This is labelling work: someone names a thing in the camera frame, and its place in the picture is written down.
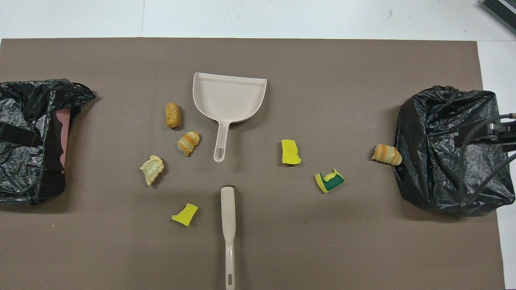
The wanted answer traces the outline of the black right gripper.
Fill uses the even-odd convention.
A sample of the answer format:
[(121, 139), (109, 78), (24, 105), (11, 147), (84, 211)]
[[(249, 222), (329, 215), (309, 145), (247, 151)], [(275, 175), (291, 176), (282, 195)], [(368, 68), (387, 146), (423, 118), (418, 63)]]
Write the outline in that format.
[(483, 124), (477, 129), (478, 124), (464, 124), (458, 127), (458, 147), (466, 143), (466, 137), (473, 131), (468, 139), (468, 144), (480, 144), (491, 141), (502, 146), (503, 152), (516, 150), (516, 121), (494, 122)]

